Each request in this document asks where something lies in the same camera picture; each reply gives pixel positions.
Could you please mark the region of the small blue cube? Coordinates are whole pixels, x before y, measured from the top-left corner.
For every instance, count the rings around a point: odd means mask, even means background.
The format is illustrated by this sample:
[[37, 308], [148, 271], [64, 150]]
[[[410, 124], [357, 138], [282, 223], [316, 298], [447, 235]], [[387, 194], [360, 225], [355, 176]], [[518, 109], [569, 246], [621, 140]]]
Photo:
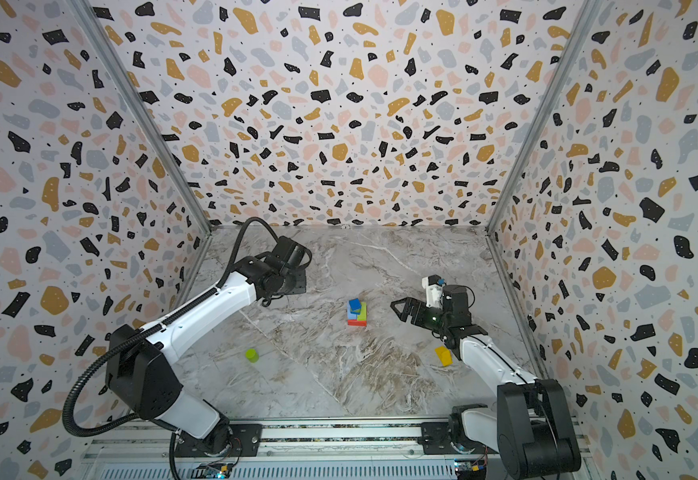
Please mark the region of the small blue cube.
[[352, 312], [354, 312], [354, 313], [357, 313], [357, 311], [361, 308], [361, 303], [362, 303], [362, 302], [361, 302], [359, 299], [357, 299], [357, 298], [351, 299], [351, 300], [348, 302], [349, 310], [352, 311]]

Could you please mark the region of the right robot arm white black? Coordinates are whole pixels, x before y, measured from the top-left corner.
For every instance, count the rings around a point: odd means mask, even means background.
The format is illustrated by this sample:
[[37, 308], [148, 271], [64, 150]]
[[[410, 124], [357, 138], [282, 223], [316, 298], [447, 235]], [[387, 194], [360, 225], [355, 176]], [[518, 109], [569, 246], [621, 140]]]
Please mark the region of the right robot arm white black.
[[582, 464], [573, 420], [558, 381], [519, 367], [472, 320], [473, 293], [426, 279], [426, 297], [391, 302], [400, 321], [429, 331], [446, 351], [475, 371], [494, 391], [495, 406], [456, 406], [446, 423], [426, 423], [421, 445], [427, 454], [495, 452], [512, 479], [573, 473]]

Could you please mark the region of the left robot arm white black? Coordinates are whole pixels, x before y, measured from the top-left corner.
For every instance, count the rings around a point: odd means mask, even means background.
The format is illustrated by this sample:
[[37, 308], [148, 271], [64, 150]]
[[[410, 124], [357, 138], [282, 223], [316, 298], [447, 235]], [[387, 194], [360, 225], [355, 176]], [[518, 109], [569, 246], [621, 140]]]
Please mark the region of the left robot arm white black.
[[270, 252], [229, 265], [229, 274], [179, 310], [150, 322], [157, 331], [114, 355], [106, 364], [106, 386], [137, 417], [195, 439], [207, 455], [231, 444], [229, 419], [184, 387], [173, 365], [206, 334], [237, 311], [255, 303], [267, 306], [283, 296], [306, 291], [312, 252], [281, 236]]

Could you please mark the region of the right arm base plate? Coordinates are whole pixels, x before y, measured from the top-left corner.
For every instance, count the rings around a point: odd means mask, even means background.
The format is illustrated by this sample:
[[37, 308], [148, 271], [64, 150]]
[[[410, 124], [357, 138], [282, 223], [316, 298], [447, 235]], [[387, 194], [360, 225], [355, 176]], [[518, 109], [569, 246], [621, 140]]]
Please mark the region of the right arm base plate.
[[454, 432], [448, 422], [423, 422], [417, 443], [425, 455], [469, 455], [482, 450], [479, 442]]

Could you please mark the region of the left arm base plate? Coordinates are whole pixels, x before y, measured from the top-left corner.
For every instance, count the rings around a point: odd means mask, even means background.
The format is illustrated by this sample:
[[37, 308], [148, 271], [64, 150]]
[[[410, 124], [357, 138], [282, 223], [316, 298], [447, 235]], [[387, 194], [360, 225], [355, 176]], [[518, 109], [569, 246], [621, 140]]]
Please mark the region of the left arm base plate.
[[182, 433], [174, 448], [177, 458], [238, 458], [255, 457], [262, 438], [263, 425], [232, 423], [216, 427], [208, 437], [197, 439]]

